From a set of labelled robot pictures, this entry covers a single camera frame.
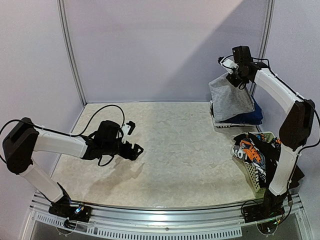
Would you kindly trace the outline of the grey tank top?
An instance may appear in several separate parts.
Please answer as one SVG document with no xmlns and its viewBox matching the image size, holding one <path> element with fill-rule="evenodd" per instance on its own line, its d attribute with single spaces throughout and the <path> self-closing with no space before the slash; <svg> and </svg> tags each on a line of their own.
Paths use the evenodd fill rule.
<svg viewBox="0 0 320 240">
<path fill-rule="evenodd" d="M 208 83 L 211 93 L 213 116 L 216 122 L 226 121 L 240 114 L 252 113 L 254 101 L 247 88 L 234 87 L 227 80 L 227 73 Z"/>
</svg>

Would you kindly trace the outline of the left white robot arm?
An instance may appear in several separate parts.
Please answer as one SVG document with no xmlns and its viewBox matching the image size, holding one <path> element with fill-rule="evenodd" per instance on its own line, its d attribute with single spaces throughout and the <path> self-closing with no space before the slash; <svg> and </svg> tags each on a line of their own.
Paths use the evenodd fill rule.
<svg viewBox="0 0 320 240">
<path fill-rule="evenodd" d="M 1 160 L 7 169 L 27 180 L 63 216 L 74 213 L 74 205 L 62 186 L 53 181 L 33 160 L 34 152 L 48 152 L 73 156 L 82 160 L 101 161 L 103 156 L 120 156 L 135 161 L 144 149 L 127 141 L 136 125 L 129 121 L 123 125 L 110 120 L 100 123 L 98 129 L 89 135 L 72 135 L 35 125 L 30 118 L 15 119 L 14 128 L 2 142 Z"/>
</svg>

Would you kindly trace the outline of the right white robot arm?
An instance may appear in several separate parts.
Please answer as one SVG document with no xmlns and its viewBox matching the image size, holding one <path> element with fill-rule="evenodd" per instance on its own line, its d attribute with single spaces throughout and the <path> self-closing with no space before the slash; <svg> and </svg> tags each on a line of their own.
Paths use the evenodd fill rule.
<svg viewBox="0 0 320 240">
<path fill-rule="evenodd" d="M 224 58 L 219 63 L 226 69 L 227 79 L 234 87 L 255 83 L 282 108 L 284 116 L 278 129 L 281 149 L 267 189 L 275 197 L 283 196 L 292 185 L 301 152 L 308 148 L 306 143 L 311 134 L 315 105 L 293 90 L 263 62 L 234 62 Z"/>
</svg>

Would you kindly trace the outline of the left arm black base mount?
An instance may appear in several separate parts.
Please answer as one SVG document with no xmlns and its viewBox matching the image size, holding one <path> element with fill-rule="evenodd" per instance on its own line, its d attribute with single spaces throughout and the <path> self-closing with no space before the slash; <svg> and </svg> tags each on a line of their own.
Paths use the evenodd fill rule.
<svg viewBox="0 0 320 240">
<path fill-rule="evenodd" d="M 88 223 L 91 218 L 93 208 L 83 204 L 73 204 L 70 196 L 58 183 L 62 190 L 62 198 L 57 202 L 51 202 L 48 213 L 58 217 L 69 219 L 70 221 L 80 221 Z"/>
</svg>

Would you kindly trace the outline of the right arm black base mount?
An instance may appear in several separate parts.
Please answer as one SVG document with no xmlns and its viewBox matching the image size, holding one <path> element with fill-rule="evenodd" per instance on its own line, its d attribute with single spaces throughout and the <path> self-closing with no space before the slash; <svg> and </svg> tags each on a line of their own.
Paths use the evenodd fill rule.
<svg viewBox="0 0 320 240">
<path fill-rule="evenodd" d="M 288 213 L 285 212 L 283 207 L 284 200 L 287 199 L 289 206 Z M 275 218 L 281 216 L 279 220 L 276 220 L 274 225 L 280 225 L 290 215 L 293 206 L 292 195 L 289 191 L 282 195 L 275 196 L 269 189 L 266 189 L 263 195 L 263 202 L 258 203 L 255 200 L 245 201 L 240 212 L 246 223 L 256 222 L 269 218 Z"/>
</svg>

